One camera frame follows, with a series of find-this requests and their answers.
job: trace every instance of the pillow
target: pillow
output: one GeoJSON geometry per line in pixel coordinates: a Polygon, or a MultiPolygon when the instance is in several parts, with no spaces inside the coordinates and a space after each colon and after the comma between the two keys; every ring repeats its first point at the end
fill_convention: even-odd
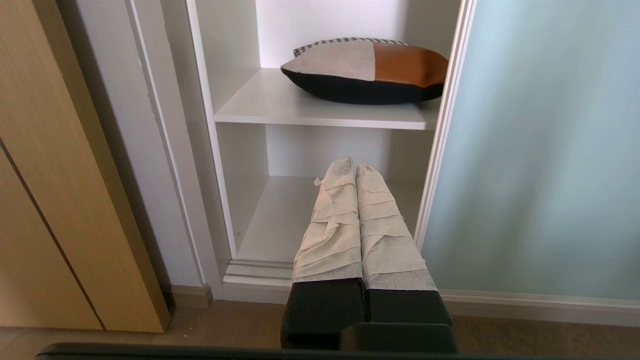
{"type": "Polygon", "coordinates": [[[448,61],[401,41],[337,38],[294,50],[282,65],[294,84],[322,99],[349,104],[403,104],[442,96],[448,61]]]}

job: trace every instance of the black foam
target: black foam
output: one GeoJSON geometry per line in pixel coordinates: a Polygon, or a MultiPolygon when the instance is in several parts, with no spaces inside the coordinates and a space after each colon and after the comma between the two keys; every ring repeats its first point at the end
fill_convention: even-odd
{"type": "Polygon", "coordinates": [[[364,321],[361,279],[295,282],[282,318],[280,344],[337,350],[340,332],[364,321]]]}
{"type": "Polygon", "coordinates": [[[385,323],[444,323],[452,326],[451,315],[436,290],[365,291],[368,320],[385,323]]]}
{"type": "Polygon", "coordinates": [[[322,99],[348,104],[389,105],[421,102],[442,96],[444,84],[426,88],[386,81],[364,81],[340,76],[302,74],[282,69],[304,91],[322,99]]]}

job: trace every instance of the cabinet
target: cabinet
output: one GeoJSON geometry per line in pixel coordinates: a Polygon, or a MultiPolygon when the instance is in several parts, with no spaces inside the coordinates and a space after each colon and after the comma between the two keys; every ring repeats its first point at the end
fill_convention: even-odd
{"type": "MultiPolygon", "coordinates": [[[[460,62],[471,4],[187,1],[227,230],[225,239],[214,240],[228,245],[225,284],[290,284],[292,262],[317,196],[314,179],[343,156],[383,174],[421,245],[425,180],[435,178],[428,172],[438,157],[431,148],[436,134],[442,134],[438,121],[450,110],[454,90],[448,88],[455,77],[447,77],[442,100],[362,106],[312,97],[279,66],[292,58],[294,48],[336,37],[402,40],[460,62]]],[[[451,69],[458,71],[455,65],[451,69]]]]}
{"type": "Polygon", "coordinates": [[[169,312],[55,0],[0,0],[0,142],[0,326],[163,332],[169,312]]]}

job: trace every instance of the white wall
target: white wall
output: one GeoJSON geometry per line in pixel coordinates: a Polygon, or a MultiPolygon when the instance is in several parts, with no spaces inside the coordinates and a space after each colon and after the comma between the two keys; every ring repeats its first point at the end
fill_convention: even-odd
{"type": "Polygon", "coordinates": [[[265,125],[220,122],[216,128],[234,230],[235,256],[269,177],[265,125]]]}
{"type": "Polygon", "coordinates": [[[422,251],[439,287],[640,299],[639,13],[478,1],[422,251]]]}
{"type": "Polygon", "coordinates": [[[327,164],[351,156],[356,164],[371,164],[387,181],[422,184],[433,132],[267,125],[266,138],[272,176],[323,177],[327,164]]]}
{"type": "Polygon", "coordinates": [[[260,66],[277,68],[318,40],[404,40],[449,57],[458,0],[256,0],[260,66]]]}
{"type": "Polygon", "coordinates": [[[213,110],[259,68],[255,0],[196,2],[213,110]]]}
{"type": "Polygon", "coordinates": [[[161,285],[201,286],[124,1],[61,12],[161,285]]]}

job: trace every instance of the baseboard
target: baseboard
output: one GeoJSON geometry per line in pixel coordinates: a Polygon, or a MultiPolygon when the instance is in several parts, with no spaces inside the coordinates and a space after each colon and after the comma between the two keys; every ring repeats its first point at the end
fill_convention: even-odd
{"type": "MultiPolygon", "coordinates": [[[[253,279],[260,283],[250,277],[226,282],[221,300],[286,304],[290,284],[253,279]]],[[[452,315],[640,327],[640,300],[448,289],[440,294],[452,315]]]]}
{"type": "Polygon", "coordinates": [[[452,315],[640,326],[640,300],[446,289],[440,294],[452,315]]]}
{"type": "Polygon", "coordinates": [[[171,302],[179,307],[207,309],[213,301],[211,288],[208,286],[171,285],[170,289],[163,289],[163,293],[167,302],[171,302]]]}

